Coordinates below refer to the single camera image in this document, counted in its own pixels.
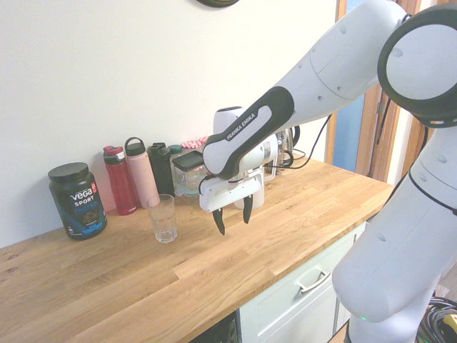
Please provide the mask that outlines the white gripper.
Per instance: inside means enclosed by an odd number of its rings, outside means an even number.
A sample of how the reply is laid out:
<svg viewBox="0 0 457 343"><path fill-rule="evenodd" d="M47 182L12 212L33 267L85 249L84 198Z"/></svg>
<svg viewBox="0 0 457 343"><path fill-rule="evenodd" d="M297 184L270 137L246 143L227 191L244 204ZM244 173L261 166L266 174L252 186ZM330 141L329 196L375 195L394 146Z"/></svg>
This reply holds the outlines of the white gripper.
<svg viewBox="0 0 457 343"><path fill-rule="evenodd" d="M219 232L224 235L223 207L243 199L243 221L249 223L253 209L254 193L263 189L263 170L248 173L241 181L231 183L218 177L203 180L199 186L199 204L206 212L212 212Z"/></svg>

